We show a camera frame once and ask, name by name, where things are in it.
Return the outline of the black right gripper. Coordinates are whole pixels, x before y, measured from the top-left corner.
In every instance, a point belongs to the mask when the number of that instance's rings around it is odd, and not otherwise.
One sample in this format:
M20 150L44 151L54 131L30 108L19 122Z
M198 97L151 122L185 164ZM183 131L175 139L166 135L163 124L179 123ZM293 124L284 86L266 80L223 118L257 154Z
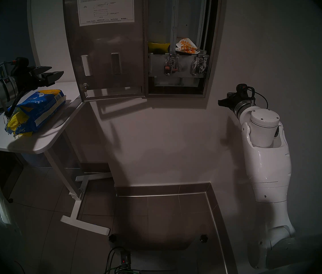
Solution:
M251 98L248 94L235 94L235 92L228 92L227 97L222 100L218 100L218 105L221 107L227 107L233 112L238 112L241 107L251 104L255 104L256 98Z

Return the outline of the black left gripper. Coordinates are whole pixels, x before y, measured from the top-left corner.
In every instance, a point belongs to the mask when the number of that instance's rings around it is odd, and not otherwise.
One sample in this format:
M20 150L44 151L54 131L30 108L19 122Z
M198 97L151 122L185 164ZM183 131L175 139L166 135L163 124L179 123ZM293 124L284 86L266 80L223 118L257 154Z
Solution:
M52 67L19 67L15 66L15 83L18 91L32 91L38 87L49 87L59 80L64 71L48 72Z

